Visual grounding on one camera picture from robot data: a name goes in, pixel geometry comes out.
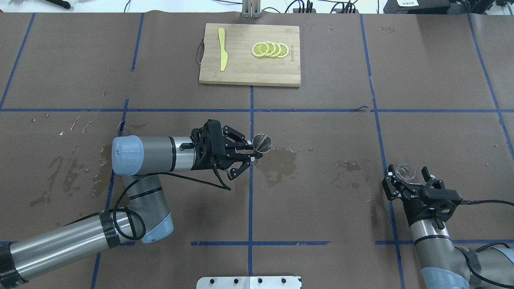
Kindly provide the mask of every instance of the metal bracket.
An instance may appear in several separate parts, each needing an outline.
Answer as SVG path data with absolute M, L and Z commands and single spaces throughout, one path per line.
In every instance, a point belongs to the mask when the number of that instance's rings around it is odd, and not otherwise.
M 243 0 L 243 18 L 261 18 L 261 0 Z
M 302 277 L 256 276 L 256 277 L 203 277 L 196 289 L 301 289 Z

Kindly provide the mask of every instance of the white sticker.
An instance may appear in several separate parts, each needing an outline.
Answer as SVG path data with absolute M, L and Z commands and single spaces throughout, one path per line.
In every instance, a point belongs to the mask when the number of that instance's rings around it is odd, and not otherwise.
M 396 0 L 400 7 L 413 7 L 419 6 L 417 0 Z

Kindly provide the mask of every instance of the blue tape line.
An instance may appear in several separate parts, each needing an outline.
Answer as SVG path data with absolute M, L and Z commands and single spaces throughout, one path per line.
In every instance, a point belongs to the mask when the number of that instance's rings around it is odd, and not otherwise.
M 354 113 L 363 107 L 358 109 L 256 109 L 253 111 L 257 113 Z
M 22 56 L 23 47 L 25 47 L 25 43 L 27 42 L 27 38 L 29 37 L 30 28 L 32 27 L 32 23 L 34 23 L 35 13 L 32 14 L 30 18 L 29 26 L 27 27 L 27 31 L 25 32 L 25 37 L 23 37 L 22 44 L 20 46 L 20 50 L 18 51 L 18 55 L 16 56 L 16 60 L 14 60 L 14 65 L 12 66 L 11 74 L 9 75 L 9 79 L 7 80 L 7 85 L 5 86 L 4 94 L 2 95 L 2 99 L 0 100 L 0 109 L 4 106 L 5 98 L 7 97 L 7 92 L 9 91 L 9 87 L 11 86 L 12 77 L 14 76 L 14 72 L 16 71 L 16 67 L 18 66 L 18 61 Z
M 375 241 L 375 245 L 414 245 L 413 241 Z
M 250 86 L 250 138 L 253 138 L 253 85 Z M 250 166 L 250 185 L 248 194 L 248 276 L 253 275 L 253 165 Z
M 125 127 L 125 119 L 127 116 L 127 108 L 129 106 L 129 100 L 125 100 L 125 107 L 123 108 L 123 116 L 121 117 L 121 124 L 120 124 L 120 132 L 118 133 L 118 136 L 123 135 L 123 129 Z M 113 195 L 113 187 L 114 187 L 114 171 L 111 172 L 111 180 L 109 181 L 109 190 L 107 192 L 107 200 L 105 201 L 105 209 L 108 210 L 111 206 L 111 197 Z
M 134 49 L 134 60 L 132 61 L 132 70 L 136 68 L 137 50 L 139 49 L 139 40 L 141 39 L 141 30 L 143 29 L 144 13 L 141 13 L 141 20 L 139 21 L 139 30 L 137 32 L 136 48 Z
M 245 109 L 128 109 L 128 112 L 193 112 L 193 113 L 249 113 Z
M 125 119 L 127 117 L 128 108 L 129 108 L 129 100 L 125 99 L 125 107 L 123 108 L 123 116 L 121 117 L 121 124 L 120 124 L 120 133 L 118 134 L 118 136 L 123 135 L 123 129 L 125 128 Z
M 359 14 L 359 17 L 360 17 L 360 27 L 362 30 L 362 41 L 364 44 L 364 54 L 366 56 L 366 65 L 368 66 L 368 77 L 370 79 L 371 95 L 373 96 L 373 111 L 375 113 L 375 122 L 377 125 L 378 142 L 380 145 L 380 155 L 382 157 L 382 168 L 383 168 L 384 174 L 386 174 L 387 173 L 386 155 L 384 153 L 384 148 L 383 148 L 382 131 L 380 129 L 380 120 L 378 118 L 378 111 L 377 111 L 378 107 L 377 107 L 377 100 L 375 97 L 375 89 L 373 88 L 373 83 L 371 82 L 371 64 L 370 64 L 370 56 L 368 53 L 368 43 L 366 41 L 366 32 L 364 29 L 364 18 L 362 17 L 362 14 Z M 396 220 L 394 218 L 394 208 L 393 208 L 392 202 L 389 202 L 389 212 L 391 215 L 391 225 L 393 228 L 394 241 L 398 242 L 398 232 L 396 230 Z M 401 289 L 405 289 L 405 280 L 403 278 L 403 266 L 401 263 L 400 246 L 398 244 L 395 244 L 395 250 L 396 250 L 396 261 L 398 263 L 398 272 L 400 274 Z
M 123 109 L 0 109 L 0 112 L 123 112 Z
M 102 253 L 97 254 L 97 258 L 95 261 L 95 269 L 93 270 L 93 278 L 91 280 L 91 289 L 95 289 L 96 287 L 96 278 L 98 276 L 98 267 L 100 266 L 100 256 Z
M 326 246 L 330 241 L 254 241 L 254 246 Z
M 330 241 L 212 241 L 191 242 L 191 246 L 326 246 Z
M 248 241 L 191 242 L 191 246 L 248 246 Z
M 496 110 L 373 110 L 378 113 L 496 113 Z
M 491 92 L 492 101 L 494 102 L 494 107 L 496 108 L 496 112 L 498 113 L 498 117 L 500 119 L 500 124 L 502 125 L 503 134 L 505 135 L 505 139 L 507 140 L 507 144 L 510 151 L 510 157 L 514 160 L 514 150 L 512 149 L 512 142 L 510 142 L 509 134 L 507 133 L 507 128 L 505 127 L 505 122 L 503 121 L 502 113 L 500 112 L 500 107 L 498 106 L 498 102 L 496 100 L 496 95 L 494 94 L 494 90 L 492 89 L 491 80 L 489 79 L 489 74 L 487 73 L 487 69 L 485 68 L 484 60 L 482 59 L 482 54 L 480 53 L 479 44 L 476 41 L 475 30 L 473 28 L 473 21 L 471 21 L 471 14 L 468 13 L 468 23 L 469 29 L 471 30 L 471 36 L 473 37 L 473 43 L 475 44 L 476 54 L 479 57 L 480 65 L 482 66 L 482 70 L 484 72 L 485 80 L 487 81 L 487 86 L 489 87 L 489 92 Z

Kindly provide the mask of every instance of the yellow knife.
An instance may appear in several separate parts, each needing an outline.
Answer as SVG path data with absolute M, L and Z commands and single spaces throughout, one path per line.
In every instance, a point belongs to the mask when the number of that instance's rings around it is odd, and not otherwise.
M 221 64 L 219 69 L 221 71 L 225 70 L 225 67 L 227 67 L 227 61 L 228 61 L 228 53 L 225 51 L 225 29 L 220 27 L 218 29 L 218 36 L 219 36 L 219 50 L 221 51 Z

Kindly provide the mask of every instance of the wooden cutting board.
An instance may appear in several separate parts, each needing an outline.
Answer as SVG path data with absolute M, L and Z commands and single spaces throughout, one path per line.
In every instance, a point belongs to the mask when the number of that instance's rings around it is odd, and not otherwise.
M 225 29 L 228 62 L 220 71 L 218 29 Z M 252 46 L 272 41 L 289 46 L 285 58 L 255 57 Z M 207 23 L 201 60 L 200 83 L 266 86 L 300 86 L 300 27 Z

